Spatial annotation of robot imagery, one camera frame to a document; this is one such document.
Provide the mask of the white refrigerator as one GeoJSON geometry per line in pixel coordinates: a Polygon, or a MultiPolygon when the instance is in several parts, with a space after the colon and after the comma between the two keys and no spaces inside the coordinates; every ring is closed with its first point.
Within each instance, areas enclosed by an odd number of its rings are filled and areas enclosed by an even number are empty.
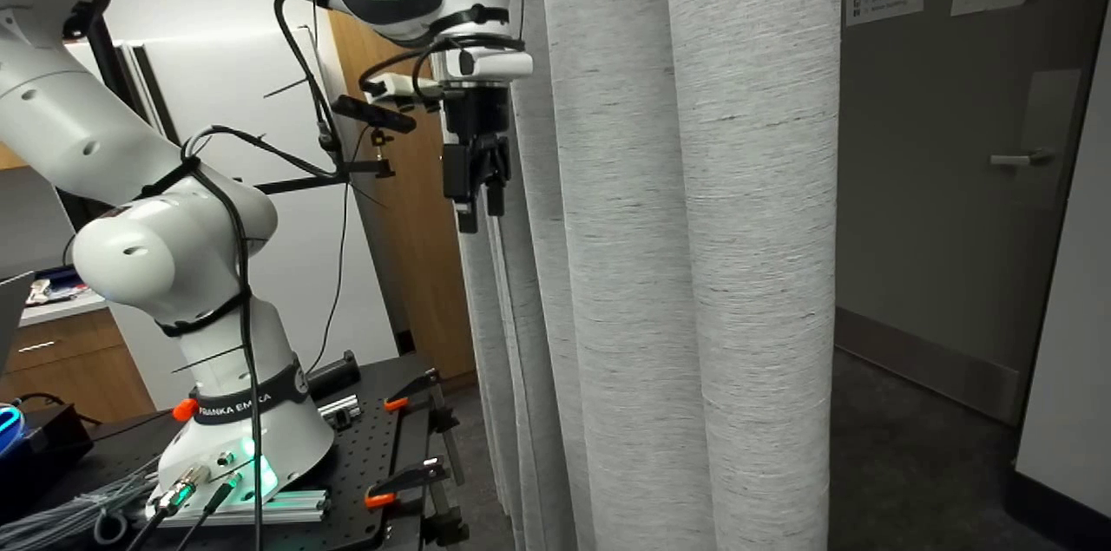
{"type": "MultiPolygon", "coordinates": [[[[277,30],[118,43],[116,56],[162,136],[184,141],[226,126],[331,167],[303,72],[277,30]]],[[[278,230],[250,261],[250,285],[277,307],[306,368],[346,350],[361,363],[399,353],[357,194],[338,184],[271,196],[278,230]]]]}

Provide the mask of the tall wooden panel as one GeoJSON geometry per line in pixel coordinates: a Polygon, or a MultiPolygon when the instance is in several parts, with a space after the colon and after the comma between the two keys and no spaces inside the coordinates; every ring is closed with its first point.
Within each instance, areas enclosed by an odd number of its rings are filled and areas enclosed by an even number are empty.
{"type": "Polygon", "coordinates": [[[383,148],[368,143],[358,121],[338,119],[361,139],[362,160],[382,159],[392,176],[357,176],[358,210],[364,220],[386,310],[406,345],[449,381],[476,375],[456,214],[441,192],[441,129],[436,116],[414,113],[416,128],[383,148]]]}

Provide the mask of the short aluminium profile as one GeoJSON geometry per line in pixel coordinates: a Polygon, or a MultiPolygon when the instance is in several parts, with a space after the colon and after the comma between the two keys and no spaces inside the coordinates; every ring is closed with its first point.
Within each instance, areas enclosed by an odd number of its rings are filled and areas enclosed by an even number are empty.
{"type": "Polygon", "coordinates": [[[339,398],[318,408],[318,412],[337,433],[346,432],[364,415],[364,405],[356,394],[339,398]]]}

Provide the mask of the grey door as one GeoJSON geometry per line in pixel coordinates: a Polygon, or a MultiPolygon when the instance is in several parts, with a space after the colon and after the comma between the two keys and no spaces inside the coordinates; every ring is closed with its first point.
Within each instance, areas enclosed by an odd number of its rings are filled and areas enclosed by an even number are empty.
{"type": "Polygon", "coordinates": [[[1015,424],[1108,0],[951,2],[848,28],[844,0],[835,342],[1015,424]]]}

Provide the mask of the grey white curtain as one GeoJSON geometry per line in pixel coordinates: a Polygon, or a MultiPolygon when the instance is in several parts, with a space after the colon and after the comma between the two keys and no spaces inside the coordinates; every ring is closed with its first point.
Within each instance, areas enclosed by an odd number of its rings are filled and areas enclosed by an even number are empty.
{"type": "Polygon", "coordinates": [[[841,0],[510,0],[461,236],[512,551],[829,551],[841,0]]]}

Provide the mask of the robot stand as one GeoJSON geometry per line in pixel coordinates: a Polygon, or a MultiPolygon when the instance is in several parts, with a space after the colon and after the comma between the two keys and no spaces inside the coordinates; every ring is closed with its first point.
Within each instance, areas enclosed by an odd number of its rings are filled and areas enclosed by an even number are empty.
{"type": "MultiPolygon", "coordinates": [[[[386,397],[424,373],[413,355],[361,365],[346,394],[356,395],[360,413],[338,431],[321,464],[294,483],[294,490],[326,503],[306,522],[267,517],[263,551],[457,551],[469,529],[457,505],[437,507],[440,483],[402,491],[393,504],[366,507],[366,490],[401,469],[431,459],[431,397],[413,394],[401,411],[386,411],[386,397]]],[[[61,473],[56,484],[36,492],[31,480],[0,481],[0,525],[63,504],[83,492],[130,475],[156,460],[179,429],[169,413],[119,422],[96,430],[87,455],[61,473]]]]}

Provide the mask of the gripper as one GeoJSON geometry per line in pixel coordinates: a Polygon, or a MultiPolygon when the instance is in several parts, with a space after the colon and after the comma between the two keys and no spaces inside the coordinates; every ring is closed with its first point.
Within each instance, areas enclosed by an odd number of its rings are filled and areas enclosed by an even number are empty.
{"type": "MultiPolygon", "coordinates": [[[[479,137],[504,134],[510,127],[510,91],[500,86],[472,86],[449,91],[442,100],[447,131],[457,143],[442,147],[442,192],[456,207],[457,230],[477,233],[476,179],[468,143],[479,137]]],[[[512,178],[508,137],[483,149],[483,186],[488,216],[504,216],[506,187],[512,178]]]]}

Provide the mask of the orange black clamp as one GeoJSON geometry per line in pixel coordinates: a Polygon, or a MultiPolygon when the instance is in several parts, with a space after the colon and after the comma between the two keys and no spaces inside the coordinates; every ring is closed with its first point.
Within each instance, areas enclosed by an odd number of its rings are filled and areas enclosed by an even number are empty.
{"type": "Polygon", "coordinates": [[[420,377],[402,385],[393,395],[387,397],[382,402],[382,409],[391,413],[404,411],[416,395],[426,395],[430,405],[430,424],[434,433],[450,433],[460,424],[456,410],[447,405],[442,377],[436,368],[426,370],[420,377]]]}
{"type": "Polygon", "coordinates": [[[469,525],[460,508],[452,505],[446,491],[451,468],[443,457],[429,457],[366,490],[364,505],[369,511],[384,510],[389,515],[408,511],[420,513],[420,535],[424,543],[434,543],[446,551],[460,551],[469,539],[469,525]]]}

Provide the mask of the small black block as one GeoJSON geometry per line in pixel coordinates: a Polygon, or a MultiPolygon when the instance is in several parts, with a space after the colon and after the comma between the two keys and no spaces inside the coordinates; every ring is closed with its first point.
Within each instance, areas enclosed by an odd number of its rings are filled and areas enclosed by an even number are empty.
{"type": "Polygon", "coordinates": [[[346,350],[344,355],[306,373],[308,390],[313,400],[334,394],[361,380],[361,370],[356,354],[346,350]]]}

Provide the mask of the black box with blue light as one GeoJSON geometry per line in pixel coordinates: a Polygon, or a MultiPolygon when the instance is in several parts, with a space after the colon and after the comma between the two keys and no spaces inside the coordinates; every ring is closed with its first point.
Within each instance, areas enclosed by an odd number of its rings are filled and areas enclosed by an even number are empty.
{"type": "Polygon", "coordinates": [[[0,405],[0,525],[30,513],[92,445],[76,405],[0,405]]]}

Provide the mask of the wooden cabinet with drawer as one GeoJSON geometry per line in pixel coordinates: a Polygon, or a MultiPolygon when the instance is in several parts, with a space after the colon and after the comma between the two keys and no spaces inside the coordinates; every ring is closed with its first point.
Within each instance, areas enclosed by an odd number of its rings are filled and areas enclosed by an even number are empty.
{"type": "Polygon", "coordinates": [[[46,393],[101,422],[156,405],[107,309],[16,329],[0,371],[0,401],[46,393]]]}

